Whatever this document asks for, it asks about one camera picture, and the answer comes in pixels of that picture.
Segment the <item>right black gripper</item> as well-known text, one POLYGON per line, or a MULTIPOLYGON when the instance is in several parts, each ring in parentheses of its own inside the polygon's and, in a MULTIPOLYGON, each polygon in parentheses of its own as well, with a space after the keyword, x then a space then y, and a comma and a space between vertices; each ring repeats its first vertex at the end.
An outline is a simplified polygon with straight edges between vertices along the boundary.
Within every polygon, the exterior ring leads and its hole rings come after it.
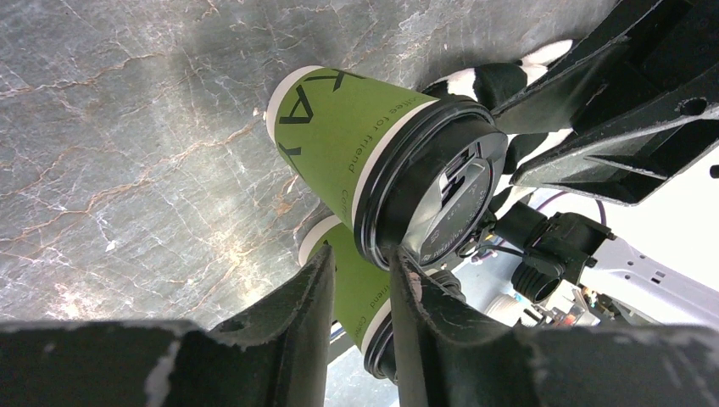
MULTIPOLYGON (((548 73, 527 88, 509 116, 537 110, 547 127, 569 125, 610 87, 626 63, 650 56, 695 1, 620 1, 606 18, 548 73)), ((512 177, 518 187, 547 187, 609 203, 634 206, 718 146, 718 68, 673 91, 565 140, 526 162, 512 177)), ((515 203, 493 232, 519 248, 522 262, 511 284, 533 304, 567 281, 579 284, 594 254, 615 235, 576 213, 547 217, 515 203)))

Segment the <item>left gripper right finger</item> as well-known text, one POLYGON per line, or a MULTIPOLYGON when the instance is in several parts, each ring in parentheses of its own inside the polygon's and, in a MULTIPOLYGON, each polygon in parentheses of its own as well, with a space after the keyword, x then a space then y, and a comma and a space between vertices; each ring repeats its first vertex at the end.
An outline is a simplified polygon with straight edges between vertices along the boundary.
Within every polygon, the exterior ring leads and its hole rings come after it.
POLYGON ((715 406, 718 335, 698 326, 509 327, 388 252, 403 406, 715 406))

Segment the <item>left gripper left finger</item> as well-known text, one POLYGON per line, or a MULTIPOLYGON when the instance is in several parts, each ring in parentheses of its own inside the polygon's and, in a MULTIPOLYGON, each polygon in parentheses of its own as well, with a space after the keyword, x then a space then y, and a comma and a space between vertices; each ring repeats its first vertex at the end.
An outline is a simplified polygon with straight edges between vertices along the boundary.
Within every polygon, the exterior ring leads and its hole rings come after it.
POLYGON ((191 321, 1 326, 4 406, 321 406, 335 258, 206 330, 191 321))

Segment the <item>green paper coffee cup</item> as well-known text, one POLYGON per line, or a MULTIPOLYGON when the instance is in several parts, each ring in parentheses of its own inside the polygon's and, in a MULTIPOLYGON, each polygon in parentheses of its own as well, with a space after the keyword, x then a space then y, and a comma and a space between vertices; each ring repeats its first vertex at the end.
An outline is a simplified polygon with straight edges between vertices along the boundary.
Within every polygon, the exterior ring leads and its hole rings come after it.
POLYGON ((390 275, 359 254, 352 232, 335 215, 308 232, 298 262, 305 265, 325 244, 332 247, 336 264, 333 319, 366 355, 371 340, 389 320, 390 275))

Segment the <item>black coffee lid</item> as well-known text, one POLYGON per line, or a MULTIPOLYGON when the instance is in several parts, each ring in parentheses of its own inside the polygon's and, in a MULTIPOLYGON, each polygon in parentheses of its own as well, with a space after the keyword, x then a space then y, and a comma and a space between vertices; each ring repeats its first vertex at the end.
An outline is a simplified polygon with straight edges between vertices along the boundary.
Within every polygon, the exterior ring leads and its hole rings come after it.
POLYGON ((353 220, 359 254, 382 270, 394 247, 420 265, 454 252, 487 211, 508 147, 489 111, 469 97, 432 100, 402 120, 360 177, 353 220))
MULTIPOLYGON (((460 301, 466 301, 466 296, 461 292, 460 280, 452 271, 430 269, 426 274, 460 301)), ((392 384, 396 384, 398 376, 393 346, 391 301, 389 295, 386 298, 365 331, 360 352, 364 357, 364 367, 370 374, 377 379, 388 379, 392 384)))

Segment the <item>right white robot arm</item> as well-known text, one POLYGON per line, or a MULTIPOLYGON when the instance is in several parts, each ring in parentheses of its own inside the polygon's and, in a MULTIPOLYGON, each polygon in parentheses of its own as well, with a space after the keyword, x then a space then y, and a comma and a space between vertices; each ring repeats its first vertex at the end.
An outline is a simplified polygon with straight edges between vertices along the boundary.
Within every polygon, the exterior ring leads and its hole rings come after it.
MULTIPOLYGON (((640 204, 718 144, 717 2, 618 3, 493 117, 507 133, 569 131, 522 164, 514 185, 640 204)), ((494 230, 525 253, 513 284, 531 300, 566 281, 654 323, 718 325, 715 290, 586 217, 518 203, 494 230)))

